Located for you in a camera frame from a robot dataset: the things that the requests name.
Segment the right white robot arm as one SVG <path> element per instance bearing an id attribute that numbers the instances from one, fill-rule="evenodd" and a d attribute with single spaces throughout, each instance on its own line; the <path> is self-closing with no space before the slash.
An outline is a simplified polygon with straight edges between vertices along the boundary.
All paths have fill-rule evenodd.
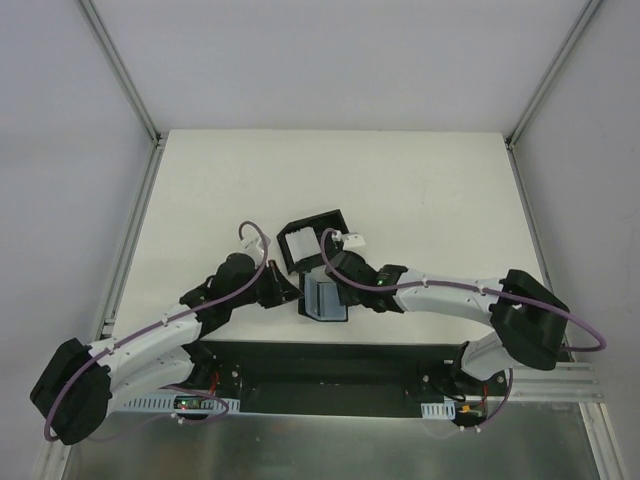
<path id="1" fill-rule="evenodd" d="M 463 342 L 450 369 L 451 385 L 461 394 L 473 394 L 515 365 L 556 367 L 569 308 L 525 271 L 479 280 L 430 277 L 401 265 L 376 270 L 346 251 L 326 261 L 325 272 L 349 302 L 375 312 L 437 313 L 489 327 L 483 338 Z"/>

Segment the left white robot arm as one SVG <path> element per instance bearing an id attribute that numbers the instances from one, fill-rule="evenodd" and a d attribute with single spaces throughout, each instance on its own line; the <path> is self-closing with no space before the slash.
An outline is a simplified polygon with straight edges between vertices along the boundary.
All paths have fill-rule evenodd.
<path id="1" fill-rule="evenodd" d="M 275 261 L 255 262 L 234 253 L 161 319 L 140 330 L 90 344 L 65 341 L 30 393 L 45 419 L 45 439 L 74 445 L 116 408 L 153 390 L 213 386 L 217 367 L 203 337 L 227 324 L 237 308 L 270 309 L 301 296 Z"/>

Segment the black leather card holder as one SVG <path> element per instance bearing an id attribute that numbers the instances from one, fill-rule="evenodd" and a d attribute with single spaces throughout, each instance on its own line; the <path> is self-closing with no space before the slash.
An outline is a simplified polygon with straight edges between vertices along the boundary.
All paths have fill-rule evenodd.
<path id="1" fill-rule="evenodd" d="M 341 303 L 338 286 L 321 269 L 299 274 L 298 314 L 323 323 L 348 321 L 348 308 Z"/>

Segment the black card tray box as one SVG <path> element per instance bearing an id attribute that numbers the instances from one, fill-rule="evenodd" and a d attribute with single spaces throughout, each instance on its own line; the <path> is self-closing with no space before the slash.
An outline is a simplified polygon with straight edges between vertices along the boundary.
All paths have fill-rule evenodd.
<path id="1" fill-rule="evenodd" d="M 277 243 L 289 275 L 310 272 L 323 264 L 320 239 L 327 229 L 349 232 L 340 209 L 291 221 L 277 234 Z"/>

